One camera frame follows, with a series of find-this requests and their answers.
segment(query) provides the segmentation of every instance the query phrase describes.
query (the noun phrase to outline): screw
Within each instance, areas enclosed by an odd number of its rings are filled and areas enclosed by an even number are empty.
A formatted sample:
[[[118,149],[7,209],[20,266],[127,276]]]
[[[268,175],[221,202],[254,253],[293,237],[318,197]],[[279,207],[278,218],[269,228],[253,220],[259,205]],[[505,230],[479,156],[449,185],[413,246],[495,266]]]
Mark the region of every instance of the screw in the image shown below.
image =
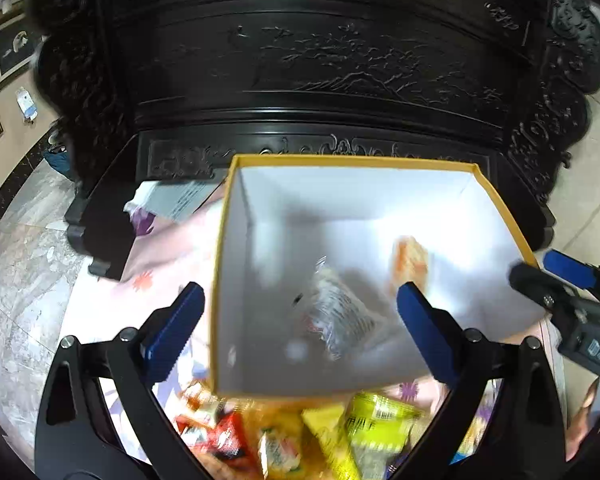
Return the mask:
[[[526,344],[533,350],[538,350],[541,347],[540,340],[532,335],[525,337]]]
[[[472,343],[477,343],[482,339],[482,332],[480,332],[477,328],[467,328],[464,331],[464,337]]]
[[[137,333],[138,329],[128,326],[120,331],[120,339],[122,339],[122,341],[131,341]]]
[[[72,335],[68,335],[66,337],[62,338],[62,341],[60,342],[60,346],[62,348],[71,348],[75,343],[75,337]]]

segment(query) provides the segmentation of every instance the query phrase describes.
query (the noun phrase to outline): cardboard box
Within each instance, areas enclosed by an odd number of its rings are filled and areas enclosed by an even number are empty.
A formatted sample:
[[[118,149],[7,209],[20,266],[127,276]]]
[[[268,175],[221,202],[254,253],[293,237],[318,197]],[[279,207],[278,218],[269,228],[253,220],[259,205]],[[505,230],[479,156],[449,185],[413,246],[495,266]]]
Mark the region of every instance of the cardboard box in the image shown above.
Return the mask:
[[[513,263],[536,261],[475,164],[234,156],[211,293],[213,389],[222,396],[323,396],[426,375],[395,298],[384,294],[394,242],[405,235],[429,251],[427,299],[462,327],[497,340],[544,315],[509,287]],[[324,256],[370,310],[388,317],[390,330],[371,350],[334,362],[324,351],[291,361],[287,346],[298,334],[292,303]]]

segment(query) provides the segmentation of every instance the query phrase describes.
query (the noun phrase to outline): plastic bag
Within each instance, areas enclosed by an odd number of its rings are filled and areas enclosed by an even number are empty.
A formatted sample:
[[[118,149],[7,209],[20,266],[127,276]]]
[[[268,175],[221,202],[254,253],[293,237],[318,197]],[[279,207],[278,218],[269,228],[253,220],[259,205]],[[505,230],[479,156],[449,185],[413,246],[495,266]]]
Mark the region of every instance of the plastic bag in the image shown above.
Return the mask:
[[[308,294],[296,301],[305,329],[320,335],[327,355],[336,360],[362,348],[384,325],[384,318],[371,312],[322,258],[316,265]]]

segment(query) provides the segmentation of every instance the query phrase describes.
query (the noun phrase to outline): white paper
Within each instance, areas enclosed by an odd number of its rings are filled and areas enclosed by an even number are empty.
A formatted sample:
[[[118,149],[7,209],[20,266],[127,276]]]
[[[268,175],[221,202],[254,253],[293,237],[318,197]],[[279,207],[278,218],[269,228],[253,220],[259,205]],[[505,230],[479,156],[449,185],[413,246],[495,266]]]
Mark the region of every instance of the white paper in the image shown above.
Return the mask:
[[[16,99],[18,101],[18,106],[20,110],[22,110],[22,114],[25,119],[32,121],[38,116],[38,109],[36,108],[36,104],[33,102],[31,95],[27,90],[25,90],[22,86],[16,92]]]
[[[216,170],[216,177],[212,180],[189,180],[174,184],[143,182],[136,190],[134,199],[126,203],[124,211],[132,213],[141,207],[156,216],[183,222],[205,203],[225,176],[226,170]]]

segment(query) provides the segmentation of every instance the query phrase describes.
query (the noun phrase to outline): red snack package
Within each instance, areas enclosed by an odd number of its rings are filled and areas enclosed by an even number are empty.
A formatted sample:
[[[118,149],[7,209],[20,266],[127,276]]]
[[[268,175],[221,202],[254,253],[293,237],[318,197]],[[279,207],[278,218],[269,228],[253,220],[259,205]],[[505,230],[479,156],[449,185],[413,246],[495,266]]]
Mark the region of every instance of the red snack package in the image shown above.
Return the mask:
[[[182,435],[187,429],[189,421],[181,415],[178,415],[173,419],[173,427],[178,431],[178,434]]]
[[[213,429],[187,428],[182,437],[189,449],[209,453],[234,469],[255,469],[240,413],[231,412],[225,415]]]

